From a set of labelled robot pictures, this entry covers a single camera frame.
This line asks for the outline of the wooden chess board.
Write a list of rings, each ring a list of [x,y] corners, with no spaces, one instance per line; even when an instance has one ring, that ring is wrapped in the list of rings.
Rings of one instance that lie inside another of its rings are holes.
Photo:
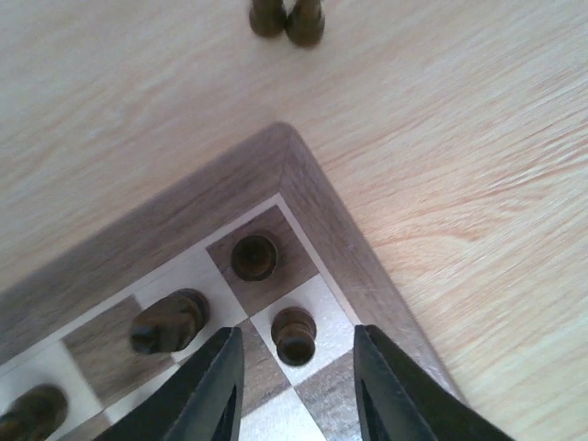
[[[277,248],[262,281],[233,272],[233,247],[261,234]],[[210,317],[180,352],[140,355],[132,319],[181,288]],[[309,363],[282,363],[275,316],[316,323]],[[128,218],[1,295],[1,408],[41,384],[62,389],[55,440],[90,440],[169,380],[224,326],[243,332],[243,440],[357,440],[353,328],[375,323],[451,393],[457,386],[398,290],[288,124],[275,123]]]

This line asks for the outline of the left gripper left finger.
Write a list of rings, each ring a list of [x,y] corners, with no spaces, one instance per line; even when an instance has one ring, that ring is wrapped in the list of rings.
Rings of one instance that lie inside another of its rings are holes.
[[[236,440],[244,390],[243,333],[222,327],[106,440]]]

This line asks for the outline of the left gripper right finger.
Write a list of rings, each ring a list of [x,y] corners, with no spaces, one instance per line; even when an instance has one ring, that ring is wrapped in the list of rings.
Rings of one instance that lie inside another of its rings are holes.
[[[356,406],[364,440],[509,440],[447,392],[376,325],[354,333]]]

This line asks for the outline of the dark chess piece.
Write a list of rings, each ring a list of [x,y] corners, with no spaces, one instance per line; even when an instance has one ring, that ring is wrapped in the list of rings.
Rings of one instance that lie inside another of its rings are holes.
[[[299,0],[288,15],[286,32],[296,46],[310,48],[322,40],[325,17],[320,0]]]
[[[253,0],[249,10],[249,23],[255,35],[274,38],[285,27],[287,11],[282,0]]]
[[[68,401],[61,388],[35,386],[1,415],[1,440],[46,440],[62,426],[67,414]]]
[[[271,338],[279,360],[299,368],[315,354],[316,323],[308,311],[300,307],[281,310],[272,321]]]
[[[277,248],[264,235],[245,236],[232,249],[231,266],[241,280],[262,281],[277,267]]]
[[[187,348],[210,317],[207,298],[181,288],[140,312],[130,325],[130,346],[145,355],[174,353]]]

